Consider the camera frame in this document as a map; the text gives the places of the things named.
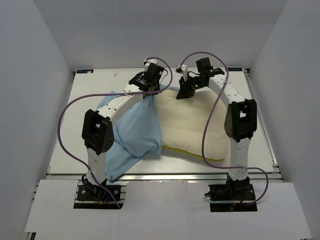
light blue towel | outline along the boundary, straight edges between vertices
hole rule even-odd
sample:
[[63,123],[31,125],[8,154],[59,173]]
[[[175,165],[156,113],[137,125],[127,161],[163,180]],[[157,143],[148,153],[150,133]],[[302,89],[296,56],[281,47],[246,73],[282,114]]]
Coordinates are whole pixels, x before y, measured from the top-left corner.
[[[162,132],[154,97],[148,96],[135,104],[113,126],[114,144],[105,159],[105,173],[110,182],[120,177],[146,154],[161,154]],[[97,108],[114,98],[115,96],[106,96]]]

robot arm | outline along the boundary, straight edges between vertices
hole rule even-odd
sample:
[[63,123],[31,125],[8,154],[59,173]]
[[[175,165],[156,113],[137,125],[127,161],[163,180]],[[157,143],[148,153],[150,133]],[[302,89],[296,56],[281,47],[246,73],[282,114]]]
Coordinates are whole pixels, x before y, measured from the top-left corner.
[[[160,90],[159,80],[164,68],[156,63],[157,61],[153,59],[145,63],[145,71],[132,78],[123,90],[125,95],[114,98],[96,111],[90,109],[85,113],[81,136],[87,149],[88,165],[91,171],[88,170],[87,174],[82,176],[82,183],[95,199],[103,197],[105,191],[97,185],[91,172],[96,180],[105,187],[107,151],[115,141],[113,126],[133,105],[146,97],[148,92]],[[141,94],[130,95],[130,92],[141,92]]]
[[[217,95],[224,86],[224,81],[216,75],[224,75],[220,68],[213,68],[208,57],[196,62],[199,74],[189,76],[188,67],[182,65],[176,71],[183,74],[177,99],[191,98],[195,90],[209,87]],[[221,100],[227,107],[224,129],[230,140],[230,166],[241,166],[242,169],[229,169],[227,185],[231,194],[245,190],[250,185],[247,169],[248,149],[251,138],[257,130],[257,103],[254,99],[245,99],[231,84],[227,83],[221,95]]]

white platform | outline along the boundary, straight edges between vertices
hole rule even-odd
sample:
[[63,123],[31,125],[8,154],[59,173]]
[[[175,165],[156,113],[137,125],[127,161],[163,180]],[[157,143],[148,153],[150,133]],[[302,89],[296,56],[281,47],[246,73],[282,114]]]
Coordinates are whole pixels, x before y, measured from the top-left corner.
[[[73,209],[77,180],[41,180],[26,232],[35,240],[311,238],[292,183],[271,183],[257,212],[210,212],[206,183],[134,181],[121,210]],[[253,184],[259,195],[265,183]]]
[[[196,68],[190,68],[191,71],[197,71]],[[143,68],[121,68],[121,69],[95,69],[93,73],[76,74],[72,86],[69,102],[82,95],[93,93],[109,93],[114,90],[121,92],[128,84],[128,81],[136,73],[143,71]],[[180,74],[173,71],[172,86],[179,86]],[[170,80],[170,74],[162,84],[167,84]],[[231,71],[229,81],[234,88],[245,98],[252,98],[249,92],[245,75],[242,71]],[[61,137],[66,148],[81,158],[88,161],[86,147],[81,138],[85,112],[88,109],[96,109],[98,103],[103,97],[90,97],[74,103],[65,113]],[[230,150],[226,159],[217,162],[216,165],[230,165]],[[271,153],[263,135],[260,123],[258,122],[257,131],[252,138],[249,153],[248,166],[259,167],[267,172],[272,172]],[[190,156],[184,153],[178,153],[170,150],[163,150],[162,155],[148,155],[140,160],[136,165],[127,171],[129,174],[200,174],[225,172],[226,170],[215,169],[207,166],[201,158]],[[48,170],[49,174],[84,174],[87,172],[85,166],[69,157],[56,141],[55,148],[51,157],[51,163]]]

yellow fabric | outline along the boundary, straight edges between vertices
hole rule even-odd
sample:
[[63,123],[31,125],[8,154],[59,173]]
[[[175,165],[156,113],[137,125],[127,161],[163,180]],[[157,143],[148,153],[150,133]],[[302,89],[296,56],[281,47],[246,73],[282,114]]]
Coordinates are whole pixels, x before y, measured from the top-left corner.
[[[172,151],[176,151],[176,152],[179,152],[179,153],[183,153],[183,154],[189,154],[191,156],[194,156],[194,157],[197,157],[197,158],[201,158],[202,159],[202,156],[200,155],[197,155],[197,154],[194,154],[194,153],[191,153],[191,152],[188,152],[186,150],[182,150],[182,149],[179,149],[179,148],[175,148],[175,147],[170,147],[170,146],[165,146],[165,145],[162,145],[162,148],[163,149],[167,149],[167,150],[172,150]],[[207,160],[209,161],[214,161],[214,162],[220,162],[220,161],[223,161],[223,159],[212,159],[212,158],[206,158]]]

cable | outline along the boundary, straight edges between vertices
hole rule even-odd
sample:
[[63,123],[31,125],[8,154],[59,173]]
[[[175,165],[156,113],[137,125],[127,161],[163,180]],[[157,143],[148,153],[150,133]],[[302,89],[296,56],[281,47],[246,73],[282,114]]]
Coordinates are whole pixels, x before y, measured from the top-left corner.
[[168,74],[169,74],[169,72],[168,72],[167,69],[164,69],[164,70],[166,71],[166,75],[164,75],[164,76],[162,77],[162,80],[161,80],[161,82],[160,82],[160,85],[162,84],[162,81],[164,80],[164,78],[165,78],[166,76],[168,76]]
[[[168,65],[168,63],[166,61],[164,61],[162,58],[160,57],[148,57],[146,60],[149,60],[149,59],[158,59],[160,60],[161,62],[163,62],[169,69],[170,71],[170,74],[171,74],[171,79],[170,79],[170,82],[167,86],[165,86],[164,88],[158,90],[158,91],[148,91],[148,92],[143,92],[143,91],[137,91],[137,92],[127,92],[128,95],[137,95],[137,94],[159,94],[161,93],[162,91],[166,90],[172,83],[173,79],[174,79],[174,74],[170,68],[170,66]],[[92,172],[92,169],[91,167],[86,163],[84,162],[83,160],[81,160],[80,158],[76,157],[75,155],[73,155],[71,152],[69,152],[66,147],[64,146],[63,142],[62,142],[62,138],[61,138],[61,123],[62,123],[62,119],[64,117],[64,114],[66,112],[66,110],[72,105],[74,104],[75,102],[81,100],[81,99],[85,99],[85,98],[90,98],[90,97],[105,97],[105,96],[125,96],[126,94],[124,92],[121,92],[121,93],[97,93],[97,94],[88,94],[88,95],[84,95],[84,96],[80,96],[80,97],[77,97],[76,99],[72,100],[71,102],[69,102],[65,107],[64,109],[62,110],[60,116],[59,116],[59,120],[58,120],[58,126],[57,126],[57,136],[58,136],[58,141],[59,141],[59,144],[61,146],[61,148],[63,149],[63,151],[68,154],[70,157],[72,157],[73,159],[77,160],[78,162],[82,163],[83,165],[86,166],[86,168],[90,171],[90,174],[93,178],[93,180],[95,181],[95,183],[101,187],[103,190],[105,190],[113,199],[113,201],[115,202],[115,204],[117,205],[117,207],[119,209],[121,209],[119,203],[116,201],[115,199],[115,196],[106,188],[104,187],[103,185],[101,185],[96,176],[94,175],[94,173]]]
[[190,73],[193,73],[194,75],[200,76],[200,73],[195,73],[194,71],[188,71],[186,74],[188,77],[190,77]]
[[110,198],[111,198],[111,196],[107,197],[105,200],[100,201],[99,205],[106,203]]
[[221,98],[222,96],[222,93],[224,92],[227,84],[228,84],[228,79],[229,79],[229,71],[228,71],[228,68],[226,66],[226,64],[219,58],[217,57],[216,55],[210,53],[210,52],[207,52],[207,51],[197,51],[197,52],[193,52],[191,54],[189,54],[188,56],[186,56],[182,63],[180,64],[180,67],[185,63],[185,61],[192,55],[195,55],[195,54],[208,54],[208,55],[211,55],[212,57],[216,58],[217,60],[219,60],[220,63],[222,63],[225,71],[226,71],[226,77],[225,77],[225,81],[224,81],[224,84],[221,88],[221,91],[220,93],[218,94],[218,97],[216,98],[214,104],[213,104],[213,107],[211,109],[211,112],[209,114],[209,117],[208,117],[208,120],[206,121],[206,124],[205,124],[205,127],[204,127],[204,131],[203,131],[203,136],[202,136],[202,143],[201,143],[201,155],[202,155],[202,158],[204,160],[204,162],[212,167],[212,168],[215,168],[215,169],[251,169],[251,170],[259,170],[261,171],[264,175],[265,175],[265,180],[266,180],[266,184],[265,184],[265,189],[263,191],[263,193],[261,194],[260,197],[258,197],[256,200],[252,201],[252,202],[249,202],[249,203],[243,203],[243,205],[251,205],[251,204],[255,204],[256,202],[258,202],[260,199],[262,199],[264,197],[264,195],[266,194],[267,192],[267,189],[268,189],[268,186],[269,186],[269,178],[268,178],[268,175],[267,173],[261,169],[260,167],[244,167],[244,166],[216,166],[216,165],[212,165],[210,162],[208,162],[208,160],[206,159],[205,157],[205,140],[206,140],[206,134],[207,134],[207,130],[208,130],[208,126],[209,126],[209,122],[211,120],[211,117],[214,113],[214,110],[216,109],[216,106],[218,104],[218,101],[219,99]]

